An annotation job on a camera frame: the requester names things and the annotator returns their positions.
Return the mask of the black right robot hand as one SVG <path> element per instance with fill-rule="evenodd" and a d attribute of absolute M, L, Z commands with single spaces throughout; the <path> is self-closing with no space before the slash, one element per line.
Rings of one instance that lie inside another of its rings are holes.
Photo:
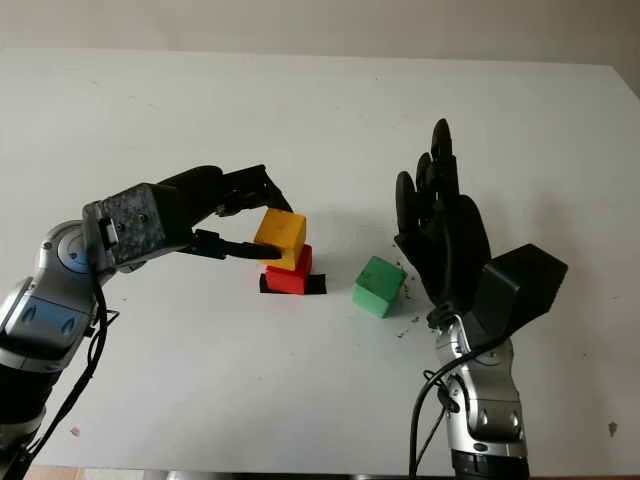
<path fill-rule="evenodd" d="M 470 310 L 490 247 L 476 203 L 460 191 L 446 119 L 434 126 L 430 150 L 416 174 L 402 171 L 395 186 L 398 233 L 394 241 L 417 271 L 434 307 Z"/>

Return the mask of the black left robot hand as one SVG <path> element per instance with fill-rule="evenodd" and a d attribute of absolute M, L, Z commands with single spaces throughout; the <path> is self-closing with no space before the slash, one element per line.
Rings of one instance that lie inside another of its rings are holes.
<path fill-rule="evenodd" d="M 259 207 L 286 212 L 292 210 L 263 165 L 228 173 L 217 166 L 205 165 L 165 179 L 161 184 L 177 190 L 190 226 L 211 215 L 230 217 Z M 182 251 L 219 260 L 228 256 L 251 260 L 279 260 L 283 257 L 283 253 L 273 246 L 231 242 L 216 232 L 202 229 L 192 233 L 190 243 Z"/>

